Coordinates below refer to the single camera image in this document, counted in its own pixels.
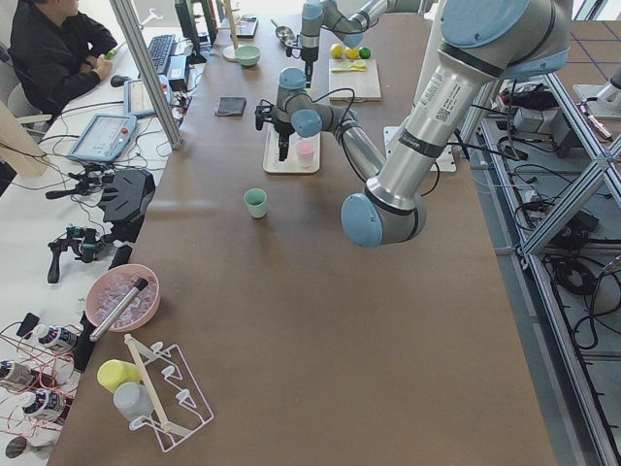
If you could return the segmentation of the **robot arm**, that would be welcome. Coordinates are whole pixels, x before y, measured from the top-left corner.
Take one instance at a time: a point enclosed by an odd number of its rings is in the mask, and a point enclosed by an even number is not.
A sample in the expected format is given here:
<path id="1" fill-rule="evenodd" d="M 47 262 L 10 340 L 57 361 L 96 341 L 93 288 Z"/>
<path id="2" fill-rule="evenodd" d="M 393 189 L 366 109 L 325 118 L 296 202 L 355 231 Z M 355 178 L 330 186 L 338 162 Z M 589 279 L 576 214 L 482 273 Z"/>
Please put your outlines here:
<path id="1" fill-rule="evenodd" d="M 346 17 L 336 1 L 306 1 L 301 15 L 298 46 L 305 63 L 306 88 L 311 87 L 314 63 L 318 60 L 320 33 L 331 31 L 347 47 L 357 47 L 363 33 L 385 13 L 408 12 L 417 5 L 410 1 L 368 1 L 350 17 Z"/>
<path id="2" fill-rule="evenodd" d="M 365 183 L 364 191 L 348 196 L 341 208 L 343 231 L 360 247 L 402 243 L 420 233 L 425 213 L 419 187 L 483 86 L 496 79 L 557 71 L 569 56 L 570 1 L 445 2 L 439 12 L 439 64 L 413 103 L 395 148 L 385 155 L 353 111 L 318 104 L 307 88 L 322 29 L 356 45 L 381 15 L 418 5 L 371 1 L 345 17 L 334 1 L 306 3 L 299 36 L 305 67 L 283 69 L 276 103 L 255 111 L 257 126 L 274 126 L 281 156 L 286 156 L 293 133 L 303 138 L 320 132 L 335 136 Z"/>

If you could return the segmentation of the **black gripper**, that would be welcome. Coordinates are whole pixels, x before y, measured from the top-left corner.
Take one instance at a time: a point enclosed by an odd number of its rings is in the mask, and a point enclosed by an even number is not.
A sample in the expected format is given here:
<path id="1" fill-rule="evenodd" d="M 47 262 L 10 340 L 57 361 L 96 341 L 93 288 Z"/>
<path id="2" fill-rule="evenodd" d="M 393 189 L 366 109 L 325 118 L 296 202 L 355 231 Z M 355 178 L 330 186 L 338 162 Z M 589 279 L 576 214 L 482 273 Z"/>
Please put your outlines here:
<path id="1" fill-rule="evenodd" d="M 278 160 L 283 162 L 288 157 L 289 138 L 294 133 L 294 128 L 289 121 L 277 119 L 274 128 L 278 133 Z"/>
<path id="2" fill-rule="evenodd" d="M 311 58 L 304 59 L 307 89 L 311 88 L 314 62 L 315 60 Z"/>

